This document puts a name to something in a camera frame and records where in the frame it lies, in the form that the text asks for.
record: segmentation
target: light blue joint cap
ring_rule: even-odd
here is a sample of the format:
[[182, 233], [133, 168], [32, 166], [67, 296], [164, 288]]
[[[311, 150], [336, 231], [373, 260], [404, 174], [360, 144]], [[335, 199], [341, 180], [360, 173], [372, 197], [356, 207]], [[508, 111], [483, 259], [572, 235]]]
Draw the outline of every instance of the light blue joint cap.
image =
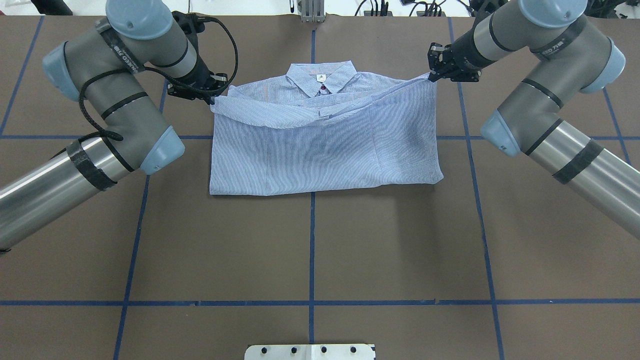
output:
[[111, 27], [136, 40], [159, 38], [173, 24], [173, 15], [161, 0], [108, 0], [106, 12]]
[[520, 11], [535, 25], [547, 29], [571, 25], [587, 8], [588, 0], [518, 0]]
[[580, 90], [581, 93], [592, 94], [602, 90], [605, 86], [614, 82], [618, 76], [622, 74], [622, 70], [625, 69], [625, 65], [627, 64], [625, 55], [620, 51], [620, 49], [618, 49], [616, 44], [613, 43], [611, 38], [609, 38], [609, 41], [611, 41], [611, 55], [609, 55], [607, 65], [605, 65], [600, 75], [598, 75], [598, 77], [589, 86]]
[[147, 175], [152, 175], [181, 157], [182, 154], [184, 154], [184, 144], [173, 130], [173, 126], [169, 126], [151, 148], [145, 161], [142, 161], [140, 169]]
[[65, 60], [66, 43], [66, 41], [63, 42], [42, 59], [42, 69], [47, 79], [60, 90], [62, 95], [77, 102], [80, 93], [71, 80], [71, 75], [69, 75], [69, 70], [67, 69], [67, 61]]
[[498, 110], [494, 111], [489, 120], [484, 123], [480, 133], [505, 154], [516, 156], [520, 153], [520, 146], [516, 138], [513, 137], [511, 130], [509, 130]]

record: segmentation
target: white bracket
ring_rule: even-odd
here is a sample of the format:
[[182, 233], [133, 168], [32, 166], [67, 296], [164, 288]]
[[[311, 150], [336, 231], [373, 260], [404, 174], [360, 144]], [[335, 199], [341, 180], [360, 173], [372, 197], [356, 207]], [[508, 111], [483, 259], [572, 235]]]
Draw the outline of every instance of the white bracket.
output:
[[324, 22], [324, 0], [301, 0], [298, 4], [302, 22]]
[[376, 346], [368, 344], [253, 345], [244, 360], [375, 360]]

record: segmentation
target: brown table surface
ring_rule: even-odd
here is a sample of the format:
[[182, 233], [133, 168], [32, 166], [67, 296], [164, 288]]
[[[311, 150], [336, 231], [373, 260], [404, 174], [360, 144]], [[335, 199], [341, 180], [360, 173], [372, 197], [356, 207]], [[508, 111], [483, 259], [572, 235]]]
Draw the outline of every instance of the brown table surface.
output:
[[[93, 131], [41, 60], [95, 19], [0, 17], [0, 185]], [[236, 85], [312, 57], [408, 79], [428, 71], [431, 42], [451, 42], [445, 18], [221, 20], [239, 48]], [[640, 164], [640, 22], [594, 21], [627, 69], [561, 116]], [[471, 24], [452, 19], [454, 36]], [[220, 28], [200, 47], [212, 70], [231, 72]], [[165, 99], [163, 80], [142, 74], [185, 154], [0, 259], [0, 357], [242, 359], [253, 344], [357, 342], [378, 359], [637, 359], [640, 241], [479, 137], [536, 61], [520, 51], [480, 83], [438, 82], [440, 183], [266, 198], [210, 196], [212, 113]]]

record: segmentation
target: shirt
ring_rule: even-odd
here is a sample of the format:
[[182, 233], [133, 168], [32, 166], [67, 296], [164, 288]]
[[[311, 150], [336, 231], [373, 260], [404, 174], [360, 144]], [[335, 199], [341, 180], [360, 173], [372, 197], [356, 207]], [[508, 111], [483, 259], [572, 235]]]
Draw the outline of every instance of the shirt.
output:
[[215, 113], [212, 195], [437, 183], [436, 85], [357, 72], [351, 61], [292, 64], [230, 86]]

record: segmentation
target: striped shirt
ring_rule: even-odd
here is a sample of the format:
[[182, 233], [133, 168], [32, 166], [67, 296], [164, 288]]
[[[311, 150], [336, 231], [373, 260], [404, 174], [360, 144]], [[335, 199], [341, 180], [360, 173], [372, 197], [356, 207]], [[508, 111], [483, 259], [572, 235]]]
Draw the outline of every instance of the striped shirt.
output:
[[443, 178], [436, 85], [357, 72], [351, 61], [292, 64], [219, 96], [212, 195], [434, 184]]

